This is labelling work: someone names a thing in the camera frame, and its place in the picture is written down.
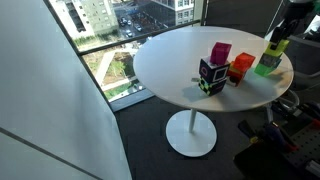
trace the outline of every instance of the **city view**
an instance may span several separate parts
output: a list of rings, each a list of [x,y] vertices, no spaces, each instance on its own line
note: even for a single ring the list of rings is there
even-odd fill
[[[121,42],[193,21],[194,0],[50,0],[78,50]],[[133,70],[138,49],[152,37],[83,57],[112,102],[144,89]]]

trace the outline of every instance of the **table base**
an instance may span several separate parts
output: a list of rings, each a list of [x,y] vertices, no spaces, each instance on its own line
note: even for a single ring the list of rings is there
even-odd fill
[[[174,114],[166,127],[167,139],[173,149],[185,156],[203,156],[216,143],[216,128],[207,116],[196,112],[193,129],[189,132],[190,116],[191,110]]]

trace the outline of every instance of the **white round table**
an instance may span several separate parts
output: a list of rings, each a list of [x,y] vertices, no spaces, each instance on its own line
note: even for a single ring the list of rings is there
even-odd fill
[[[238,87],[226,84],[222,92],[207,96],[191,79],[200,77],[200,59],[211,55],[216,42],[232,44],[229,62],[242,52],[256,59]],[[139,49],[133,63],[139,81],[157,97],[191,109],[173,115],[166,126],[167,139],[177,152],[190,157],[202,156],[216,143],[212,121],[197,110],[234,112],[252,109],[273,101],[288,89],[293,69],[285,54],[279,67],[267,77],[254,73],[267,46],[267,41],[250,33],[202,26],[160,34]]]

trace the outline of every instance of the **table top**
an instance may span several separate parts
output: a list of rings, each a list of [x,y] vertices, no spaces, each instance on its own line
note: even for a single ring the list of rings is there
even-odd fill
[[[200,77],[200,60],[211,55],[216,42],[232,44],[229,62],[242,52],[256,59],[238,87],[226,84],[220,93],[207,96],[191,79]],[[133,66],[139,81],[167,102],[209,112],[241,111],[278,98],[292,82],[294,72],[285,54],[278,68],[267,77],[254,73],[267,46],[268,41],[239,30],[185,27],[147,41],[135,55]]]

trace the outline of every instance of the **building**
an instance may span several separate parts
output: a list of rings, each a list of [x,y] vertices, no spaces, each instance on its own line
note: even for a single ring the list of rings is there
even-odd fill
[[[194,0],[138,0],[140,10],[155,23],[171,27],[193,21]]]
[[[72,38],[112,33],[118,22],[108,0],[50,0]]]

